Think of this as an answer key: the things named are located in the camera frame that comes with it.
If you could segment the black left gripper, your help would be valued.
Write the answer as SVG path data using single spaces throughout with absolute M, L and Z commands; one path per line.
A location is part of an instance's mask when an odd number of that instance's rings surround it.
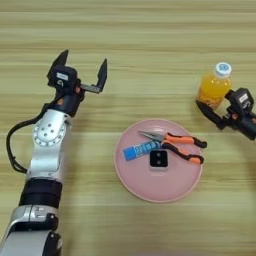
M 53 61 L 52 66 L 48 71 L 47 78 L 51 77 L 51 73 L 55 66 L 58 66 L 58 65 L 64 66 L 66 64 L 68 53 L 69 53 L 68 50 L 61 52 L 59 56 Z M 98 72 L 97 86 L 96 85 L 89 86 L 84 84 L 76 86 L 72 93 L 66 94 L 65 96 L 61 97 L 54 104 L 54 109 L 61 111 L 65 114 L 68 114 L 69 116 L 75 116 L 80 103 L 85 98 L 85 93 L 86 92 L 91 92 L 91 93 L 102 92 L 105 86 L 106 80 L 107 80 L 107 60 L 104 60 Z

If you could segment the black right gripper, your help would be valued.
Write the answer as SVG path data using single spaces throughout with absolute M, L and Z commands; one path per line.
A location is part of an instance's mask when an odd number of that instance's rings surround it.
M 225 98 L 229 100 L 233 92 L 234 92 L 233 90 L 229 90 L 225 95 Z M 208 118 L 211 122 L 213 122 L 219 129 L 223 129 L 224 125 L 229 126 L 233 130 L 239 131 L 250 140 L 256 139 L 256 114 L 255 113 L 253 112 L 248 114 L 228 113 L 222 119 L 207 104 L 197 100 L 196 105 L 198 106 L 202 114 L 206 118 Z

